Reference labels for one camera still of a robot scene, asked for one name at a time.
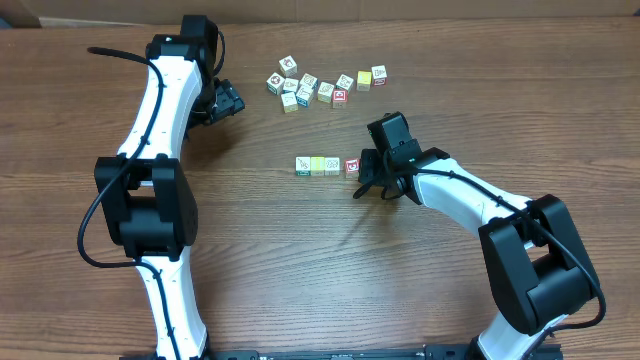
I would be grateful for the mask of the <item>cardboard panel at back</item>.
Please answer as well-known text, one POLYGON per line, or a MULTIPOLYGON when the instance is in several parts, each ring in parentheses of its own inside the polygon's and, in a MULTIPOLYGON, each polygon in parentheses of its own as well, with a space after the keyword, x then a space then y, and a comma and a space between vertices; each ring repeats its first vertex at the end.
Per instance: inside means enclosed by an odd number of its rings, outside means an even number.
POLYGON ((177 24, 629 16, 639 0, 25 0, 39 18, 177 24))

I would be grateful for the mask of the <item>red letter wooden block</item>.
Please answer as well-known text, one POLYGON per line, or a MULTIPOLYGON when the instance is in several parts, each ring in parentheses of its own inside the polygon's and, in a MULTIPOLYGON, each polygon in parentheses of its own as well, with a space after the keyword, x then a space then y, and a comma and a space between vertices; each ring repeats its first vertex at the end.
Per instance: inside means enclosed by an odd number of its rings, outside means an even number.
POLYGON ((359 158, 346 159, 344 162, 345 177, 357 179, 360 174, 360 163, 359 158))

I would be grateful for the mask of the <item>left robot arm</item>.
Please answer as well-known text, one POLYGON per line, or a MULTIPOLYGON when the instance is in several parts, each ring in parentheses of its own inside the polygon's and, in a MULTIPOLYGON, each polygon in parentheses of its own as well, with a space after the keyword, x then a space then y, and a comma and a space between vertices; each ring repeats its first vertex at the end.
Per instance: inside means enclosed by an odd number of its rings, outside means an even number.
POLYGON ((126 59, 148 69, 134 125, 112 157, 94 168, 98 195, 88 211, 103 210, 123 267, 144 283, 156 327, 153 359, 208 359, 209 334, 196 304, 191 247, 198 208, 180 163, 190 129, 242 111, 245 103, 218 74, 226 44, 204 15, 184 16, 177 35, 157 34, 144 55, 106 48, 91 53, 126 59))

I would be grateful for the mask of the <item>top red picture block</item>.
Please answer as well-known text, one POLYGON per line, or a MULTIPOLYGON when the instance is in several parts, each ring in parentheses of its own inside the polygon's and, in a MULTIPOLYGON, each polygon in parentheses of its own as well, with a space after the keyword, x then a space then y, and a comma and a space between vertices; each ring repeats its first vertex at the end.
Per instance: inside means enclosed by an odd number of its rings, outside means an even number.
POLYGON ((291 78, 298 72, 297 63, 291 55, 280 59, 279 67, 286 78, 291 78))

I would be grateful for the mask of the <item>soccer ball wooden block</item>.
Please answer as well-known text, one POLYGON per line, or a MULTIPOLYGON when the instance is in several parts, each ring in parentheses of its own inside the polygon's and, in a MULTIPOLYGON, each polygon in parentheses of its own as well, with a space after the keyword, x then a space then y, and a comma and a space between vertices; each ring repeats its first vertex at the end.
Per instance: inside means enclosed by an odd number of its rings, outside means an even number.
POLYGON ((267 89, 275 95, 281 95, 283 93, 285 78, 274 72, 267 80, 267 89))

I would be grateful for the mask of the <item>ice cream wooden block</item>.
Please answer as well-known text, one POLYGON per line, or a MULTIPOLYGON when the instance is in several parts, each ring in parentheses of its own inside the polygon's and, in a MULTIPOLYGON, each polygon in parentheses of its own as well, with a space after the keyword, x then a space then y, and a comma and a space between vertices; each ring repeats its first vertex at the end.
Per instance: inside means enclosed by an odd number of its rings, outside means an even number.
POLYGON ((295 78, 286 78, 283 85, 284 93, 296 93, 299 88, 300 81, 295 78))

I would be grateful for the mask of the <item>red face wooden block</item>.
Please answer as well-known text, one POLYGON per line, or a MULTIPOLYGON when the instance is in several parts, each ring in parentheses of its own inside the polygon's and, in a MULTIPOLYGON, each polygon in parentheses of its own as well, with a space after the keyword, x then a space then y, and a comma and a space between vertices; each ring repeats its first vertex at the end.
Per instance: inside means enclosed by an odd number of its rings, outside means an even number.
POLYGON ((332 93, 332 107, 334 109, 337 108, 345 108, 348 102, 348 92, 344 89, 336 88, 332 93))

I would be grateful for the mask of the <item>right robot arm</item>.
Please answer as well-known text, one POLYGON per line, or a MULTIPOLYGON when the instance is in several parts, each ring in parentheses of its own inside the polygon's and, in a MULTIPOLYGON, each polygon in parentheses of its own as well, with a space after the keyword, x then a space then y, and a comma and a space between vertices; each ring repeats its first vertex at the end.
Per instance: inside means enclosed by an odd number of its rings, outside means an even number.
POLYGON ((407 197, 476 236, 498 308, 469 344, 427 345, 425 358, 560 359, 560 347, 546 344, 548 337, 604 319, 604 293, 563 201, 511 194, 464 170, 448 153, 422 149, 400 112, 367 129, 374 146, 361 153, 354 196, 376 186, 382 199, 407 197))

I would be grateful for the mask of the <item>blue sided picture block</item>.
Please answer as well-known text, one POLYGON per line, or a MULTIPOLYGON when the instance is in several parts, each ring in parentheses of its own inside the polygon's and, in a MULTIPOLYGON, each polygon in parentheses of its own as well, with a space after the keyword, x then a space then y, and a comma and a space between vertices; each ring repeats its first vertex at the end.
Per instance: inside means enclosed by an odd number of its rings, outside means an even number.
POLYGON ((305 73, 300 79, 300 86, 315 90, 318 86, 318 78, 309 73, 305 73))

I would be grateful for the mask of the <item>letter L wooden block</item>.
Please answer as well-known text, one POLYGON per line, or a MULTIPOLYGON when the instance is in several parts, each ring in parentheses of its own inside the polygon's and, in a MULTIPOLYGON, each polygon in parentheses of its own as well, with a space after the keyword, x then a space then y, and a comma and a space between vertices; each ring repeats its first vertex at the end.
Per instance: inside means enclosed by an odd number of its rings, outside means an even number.
POLYGON ((310 174, 312 176, 325 175, 325 158, 322 156, 313 156, 310 158, 310 174))

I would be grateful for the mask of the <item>white wooden block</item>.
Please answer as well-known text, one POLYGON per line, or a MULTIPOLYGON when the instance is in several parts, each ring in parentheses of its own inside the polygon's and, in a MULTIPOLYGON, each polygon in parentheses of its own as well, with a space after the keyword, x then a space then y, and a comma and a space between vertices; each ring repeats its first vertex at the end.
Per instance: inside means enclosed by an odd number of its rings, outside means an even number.
POLYGON ((324 175, 339 176, 341 172, 341 161, 338 157, 325 157, 324 175))

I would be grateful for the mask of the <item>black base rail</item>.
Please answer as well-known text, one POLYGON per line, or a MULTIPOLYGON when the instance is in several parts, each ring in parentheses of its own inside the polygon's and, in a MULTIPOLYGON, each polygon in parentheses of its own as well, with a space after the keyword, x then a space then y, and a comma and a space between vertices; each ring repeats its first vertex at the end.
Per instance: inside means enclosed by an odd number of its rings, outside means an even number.
POLYGON ((277 352, 205 351, 210 360, 465 360, 479 359, 479 351, 471 351, 468 345, 426 345, 416 349, 384 349, 345 352, 277 352))

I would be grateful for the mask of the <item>white tilted picture block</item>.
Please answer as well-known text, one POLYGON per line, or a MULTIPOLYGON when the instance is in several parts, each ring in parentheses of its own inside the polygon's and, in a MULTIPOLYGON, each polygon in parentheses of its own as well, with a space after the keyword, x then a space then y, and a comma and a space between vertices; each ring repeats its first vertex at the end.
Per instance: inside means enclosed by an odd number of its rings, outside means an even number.
POLYGON ((341 74, 336 82, 336 87, 341 90, 350 92, 353 87, 354 79, 346 74, 341 74))

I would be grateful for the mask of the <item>green sided wooden block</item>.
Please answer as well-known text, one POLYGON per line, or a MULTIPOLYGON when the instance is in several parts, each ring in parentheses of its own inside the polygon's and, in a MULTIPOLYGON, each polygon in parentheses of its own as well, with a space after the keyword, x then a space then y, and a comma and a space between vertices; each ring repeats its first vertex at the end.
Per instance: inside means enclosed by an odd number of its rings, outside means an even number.
POLYGON ((297 176, 311 175, 311 158, 298 156, 295 158, 295 172, 297 176))

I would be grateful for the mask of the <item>yellow top wooden block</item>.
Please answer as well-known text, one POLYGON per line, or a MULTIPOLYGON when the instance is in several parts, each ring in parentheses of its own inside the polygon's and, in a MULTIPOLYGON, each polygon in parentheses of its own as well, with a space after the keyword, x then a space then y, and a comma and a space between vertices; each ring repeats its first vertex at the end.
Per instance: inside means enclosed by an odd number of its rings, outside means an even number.
POLYGON ((372 73, 369 71, 359 71, 357 74, 357 90, 369 91, 372 84, 372 73))

